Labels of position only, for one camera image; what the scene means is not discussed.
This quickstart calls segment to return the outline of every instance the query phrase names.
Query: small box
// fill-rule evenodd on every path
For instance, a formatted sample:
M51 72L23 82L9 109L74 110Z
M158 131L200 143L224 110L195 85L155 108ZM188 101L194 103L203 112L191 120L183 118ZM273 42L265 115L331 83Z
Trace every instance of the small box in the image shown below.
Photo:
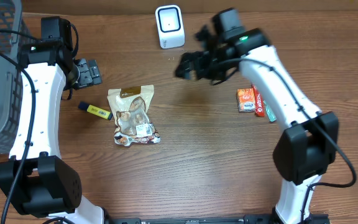
M237 90L239 112L255 112L255 95L251 88Z

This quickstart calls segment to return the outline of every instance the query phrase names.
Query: yellow highlighter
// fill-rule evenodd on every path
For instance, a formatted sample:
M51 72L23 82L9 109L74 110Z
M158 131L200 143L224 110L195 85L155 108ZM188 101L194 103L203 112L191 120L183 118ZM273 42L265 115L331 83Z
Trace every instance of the yellow highlighter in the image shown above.
M112 113L111 112L108 112L108 111L105 111L105 110L100 109L98 107L95 107L93 105L90 105L89 103L81 102L78 105L78 109L85 110L85 111L87 111L87 112L89 112L91 114L95 114L96 116L99 116L99 117L104 118L104 119L111 120L111 118L112 118Z

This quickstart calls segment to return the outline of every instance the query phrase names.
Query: wooden table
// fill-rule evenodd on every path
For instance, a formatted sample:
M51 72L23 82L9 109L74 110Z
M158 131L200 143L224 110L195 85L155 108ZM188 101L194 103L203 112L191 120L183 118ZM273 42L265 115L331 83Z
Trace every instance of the wooden table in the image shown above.
M185 14L184 47L159 47L154 15L68 16L80 33L78 58L97 60L103 84L75 91L60 109L63 160L80 175L83 193L113 217L221 217L270 213L281 177L272 152L280 137L267 118L238 113L239 75L210 86L173 77L180 55L199 50L193 39L213 14ZM300 88L340 120L339 145L358 174L358 11L243 13L261 27ZM25 18L40 36L40 18ZM111 88L155 86L149 116L162 142L123 148L112 121L77 109L80 101L109 110ZM0 155L0 162L6 155ZM323 181L345 183L349 169L337 156ZM0 190L0 216L5 196ZM332 223L358 223L358 182L349 189L319 187L311 211ZM8 223L40 223L11 207Z

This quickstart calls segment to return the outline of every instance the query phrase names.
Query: white label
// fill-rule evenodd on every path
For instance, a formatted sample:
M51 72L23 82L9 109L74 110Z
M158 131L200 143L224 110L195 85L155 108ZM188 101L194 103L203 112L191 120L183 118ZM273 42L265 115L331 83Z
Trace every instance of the white label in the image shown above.
M150 128L150 124L141 124L136 126L136 136L138 137L146 137L152 135L152 129Z

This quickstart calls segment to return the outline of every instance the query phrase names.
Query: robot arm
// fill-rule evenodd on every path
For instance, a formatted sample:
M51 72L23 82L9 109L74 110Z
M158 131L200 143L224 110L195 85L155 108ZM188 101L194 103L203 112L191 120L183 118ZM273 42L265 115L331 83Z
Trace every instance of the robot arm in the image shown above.
M275 47L260 29L246 31L236 10L222 11L212 21L217 36L212 36L203 27L196 38L203 42L206 50L183 54L175 75L186 79L226 81L226 72L237 67L244 78L255 84L275 113L282 132L273 152L275 165L283 177L282 190L271 221L303 223L301 208L304 201L304 220L328 221L328 217L310 215L308 207L313 191L308 194L308 187L319 182L328 165L334 162L336 152L316 131L315 124L336 142L336 116L333 113L322 114L307 99L285 70Z
M9 161L0 163L0 188L8 196L15 175L21 176L10 201L21 215L65 217L76 224L109 223L107 212L82 195L79 175L61 160L58 148L62 93L100 84L98 66L94 60L74 60L68 21L59 17L43 18L42 37L46 38L23 45L18 54L20 66L34 83L37 103L29 153L23 158L32 92L22 73L20 123ZM16 174L21 161L24 169ZM30 177L33 170L38 171L38 176Z
M278 58L274 46L264 45L250 50L249 54L244 55L243 58L260 61L274 67L276 71L281 74L285 83L288 84L300 104L303 105L305 112L310 118L315 118L319 113L321 113L320 109L307 99L296 83L292 80L291 76L285 70L280 59ZM258 90L264 100L268 103L268 105L270 105L271 109L275 113L281 131L292 127L294 122L300 124L309 120L309 118L305 117L301 111L298 111L298 105L294 102L293 97L288 92L284 83L275 73L273 73L273 71L270 71L269 68L263 67L251 61L243 61L239 63L239 71L244 78L250 80L251 83L258 87ZM321 175L314 175L305 179L300 185L296 185L285 179L282 180L280 200L275 207L275 214L282 221L282 223L300 223L300 208L302 207L307 188L310 184L318 182L320 178ZM309 204L312 196L313 192L311 192L308 196L308 202L305 210L306 218L310 215Z

